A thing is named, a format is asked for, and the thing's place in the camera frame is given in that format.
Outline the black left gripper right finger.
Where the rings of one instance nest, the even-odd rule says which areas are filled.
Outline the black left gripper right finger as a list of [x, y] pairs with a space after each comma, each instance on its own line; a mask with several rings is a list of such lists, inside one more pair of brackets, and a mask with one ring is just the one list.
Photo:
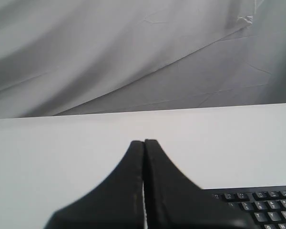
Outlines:
[[150, 229], [249, 229], [251, 217], [186, 177], [156, 140], [145, 140], [144, 198]]

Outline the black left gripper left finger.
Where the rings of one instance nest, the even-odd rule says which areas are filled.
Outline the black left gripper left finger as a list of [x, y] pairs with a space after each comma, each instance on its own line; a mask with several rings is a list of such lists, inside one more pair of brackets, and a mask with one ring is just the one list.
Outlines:
[[47, 229], [142, 229], [143, 143], [132, 141], [125, 155], [91, 192], [57, 210]]

